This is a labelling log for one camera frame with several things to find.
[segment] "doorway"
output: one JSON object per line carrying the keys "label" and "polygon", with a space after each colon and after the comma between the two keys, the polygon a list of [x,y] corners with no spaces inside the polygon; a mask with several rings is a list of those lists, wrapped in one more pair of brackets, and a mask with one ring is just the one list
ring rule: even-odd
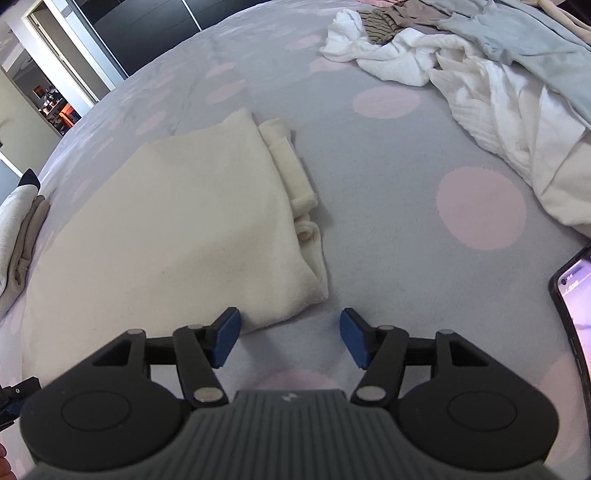
{"label": "doorway", "polygon": [[74,107],[68,103],[33,59],[26,61],[20,69],[8,76],[60,135],[65,135],[80,120],[80,115]]}
{"label": "doorway", "polygon": [[44,1],[34,8],[27,20],[93,104],[98,103],[110,92]]}

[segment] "gray bedsheet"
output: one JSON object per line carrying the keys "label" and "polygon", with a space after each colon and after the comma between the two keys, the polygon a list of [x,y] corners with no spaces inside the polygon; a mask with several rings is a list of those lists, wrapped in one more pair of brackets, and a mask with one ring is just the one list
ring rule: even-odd
{"label": "gray bedsheet", "polygon": [[[283,117],[319,195],[313,218],[323,234],[330,300],[242,337],[219,371],[229,393],[257,386],[350,393],[362,372],[340,341],[344,307],[414,336],[451,328],[550,395],[561,430],[548,464],[567,480],[583,480],[590,461],[582,395],[547,281],[584,239],[549,218],[529,187],[472,141],[434,88],[385,84],[320,56],[335,13],[358,7],[338,0],[259,5],[185,41],[110,93],[42,172],[41,193],[52,208],[31,275],[40,252],[142,143],[209,127],[241,107],[259,122]],[[25,291],[0,324],[3,385],[20,379],[26,301]],[[427,375],[410,370],[404,388]],[[169,369],[155,377],[178,389]],[[18,474],[31,467],[17,429],[0,441]]]}

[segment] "clothes pile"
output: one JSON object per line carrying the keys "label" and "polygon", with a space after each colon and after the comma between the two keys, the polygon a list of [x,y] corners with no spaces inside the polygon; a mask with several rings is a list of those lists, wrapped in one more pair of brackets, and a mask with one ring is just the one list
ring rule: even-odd
{"label": "clothes pile", "polygon": [[32,170],[0,206],[0,318],[25,288],[35,241],[49,211]]}
{"label": "clothes pile", "polygon": [[591,46],[554,18],[518,0],[407,0],[338,12],[320,52],[381,80],[431,82],[552,217],[591,236]]}

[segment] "beige cloth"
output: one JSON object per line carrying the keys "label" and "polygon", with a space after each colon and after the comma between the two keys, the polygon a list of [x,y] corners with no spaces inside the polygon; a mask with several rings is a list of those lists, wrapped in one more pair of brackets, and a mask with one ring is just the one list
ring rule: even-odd
{"label": "beige cloth", "polygon": [[6,288],[0,295],[0,317],[6,315],[25,288],[25,280],[29,265],[31,265],[35,241],[47,217],[48,210],[49,202],[45,200],[43,195],[39,195],[33,200],[31,209],[22,221],[14,251],[8,264]]}
{"label": "beige cloth", "polygon": [[567,11],[557,7],[551,0],[523,0],[523,3],[534,7],[540,7],[562,26],[568,28],[585,43],[591,45],[591,27],[584,24],[581,20]]}
{"label": "beige cloth", "polygon": [[249,331],[325,300],[318,202],[289,134],[241,110],[140,147],[40,255],[23,374],[46,384],[130,328],[170,336],[234,306]]}
{"label": "beige cloth", "polygon": [[379,45],[390,42],[400,31],[408,27],[425,34],[442,33],[433,27],[440,20],[449,18],[449,15],[421,0],[408,0],[400,5],[358,13],[369,41]]}

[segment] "white towel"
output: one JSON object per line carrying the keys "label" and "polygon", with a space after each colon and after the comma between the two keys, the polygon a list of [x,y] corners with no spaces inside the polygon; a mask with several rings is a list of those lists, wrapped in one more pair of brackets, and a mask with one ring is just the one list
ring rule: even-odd
{"label": "white towel", "polygon": [[21,223],[31,210],[37,197],[37,187],[22,185],[17,187],[0,206],[0,294],[8,281],[8,265],[17,242]]}
{"label": "white towel", "polygon": [[235,306],[249,331],[326,299],[316,197],[288,134],[241,110],[142,146],[41,254],[23,375],[46,384],[129,328],[169,336]]}
{"label": "white towel", "polygon": [[356,59],[381,80],[414,86],[431,81],[454,119],[480,147],[513,167],[552,217],[591,236],[587,125],[565,98],[523,67],[488,60],[458,35],[412,28],[387,45],[372,45],[359,14],[347,9],[336,15],[320,52],[333,61]]}

